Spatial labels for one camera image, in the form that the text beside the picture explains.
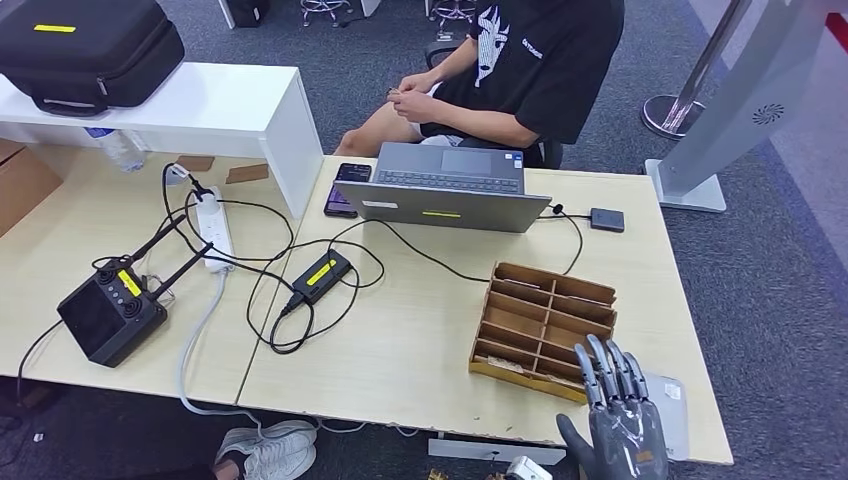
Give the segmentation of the person's left hand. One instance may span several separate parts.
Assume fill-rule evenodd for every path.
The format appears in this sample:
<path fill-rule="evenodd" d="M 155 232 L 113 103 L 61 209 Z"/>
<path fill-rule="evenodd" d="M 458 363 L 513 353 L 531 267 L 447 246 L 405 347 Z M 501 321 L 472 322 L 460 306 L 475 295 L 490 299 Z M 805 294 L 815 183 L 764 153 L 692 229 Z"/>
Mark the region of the person's left hand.
<path fill-rule="evenodd" d="M 437 113 L 437 100 L 418 91 L 390 90 L 387 100 L 398 115 L 413 123 L 433 122 Z"/>

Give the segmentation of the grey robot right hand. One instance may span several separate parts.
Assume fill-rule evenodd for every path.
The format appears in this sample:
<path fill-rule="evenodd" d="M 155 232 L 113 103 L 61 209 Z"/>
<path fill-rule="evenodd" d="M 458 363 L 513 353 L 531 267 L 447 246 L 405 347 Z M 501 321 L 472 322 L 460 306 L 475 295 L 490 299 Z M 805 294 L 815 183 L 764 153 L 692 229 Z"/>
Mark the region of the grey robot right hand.
<path fill-rule="evenodd" d="M 565 414 L 556 424 L 567 453 L 588 479 L 667 479 L 669 458 L 660 412 L 638 360 L 608 339 L 586 336 L 578 359 L 588 405 L 590 441 Z"/>

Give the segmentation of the person's right hand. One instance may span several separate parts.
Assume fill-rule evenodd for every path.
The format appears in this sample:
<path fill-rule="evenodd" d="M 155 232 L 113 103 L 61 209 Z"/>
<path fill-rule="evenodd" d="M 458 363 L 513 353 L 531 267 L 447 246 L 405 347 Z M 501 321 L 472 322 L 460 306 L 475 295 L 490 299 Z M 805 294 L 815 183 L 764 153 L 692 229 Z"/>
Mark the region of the person's right hand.
<path fill-rule="evenodd" d="M 415 91 L 420 93 L 428 93 L 439 82 L 439 75 L 437 72 L 434 71 L 412 74 L 405 76 L 401 80 L 399 86 L 397 87 L 397 92 L 407 93 Z"/>

